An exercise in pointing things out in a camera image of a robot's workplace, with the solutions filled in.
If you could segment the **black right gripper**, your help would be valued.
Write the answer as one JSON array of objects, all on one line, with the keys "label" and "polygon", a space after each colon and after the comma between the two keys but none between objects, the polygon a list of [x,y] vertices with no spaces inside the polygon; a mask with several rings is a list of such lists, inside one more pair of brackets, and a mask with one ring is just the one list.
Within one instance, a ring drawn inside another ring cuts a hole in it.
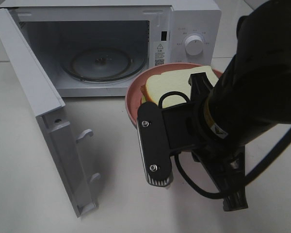
[{"label": "black right gripper", "polygon": [[[207,123],[203,102],[214,86],[205,72],[189,77],[189,103],[163,109],[162,116],[171,148],[189,151],[200,162],[221,194],[231,190],[245,177],[244,147],[226,144]],[[224,211],[247,209],[245,187],[223,200]]]}]

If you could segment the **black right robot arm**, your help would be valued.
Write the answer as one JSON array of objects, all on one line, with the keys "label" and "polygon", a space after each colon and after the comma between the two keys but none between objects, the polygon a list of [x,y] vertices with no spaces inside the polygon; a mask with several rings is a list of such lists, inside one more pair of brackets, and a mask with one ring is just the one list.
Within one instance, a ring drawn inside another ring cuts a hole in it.
[{"label": "black right robot arm", "polygon": [[222,199],[225,211],[247,208],[245,187],[291,143],[291,128],[245,173],[245,145],[277,124],[291,125],[291,0],[270,0],[239,19],[237,51],[209,89],[192,75],[191,100],[162,112],[170,148],[190,149],[218,193],[196,185],[174,160],[185,181],[200,195]]}]

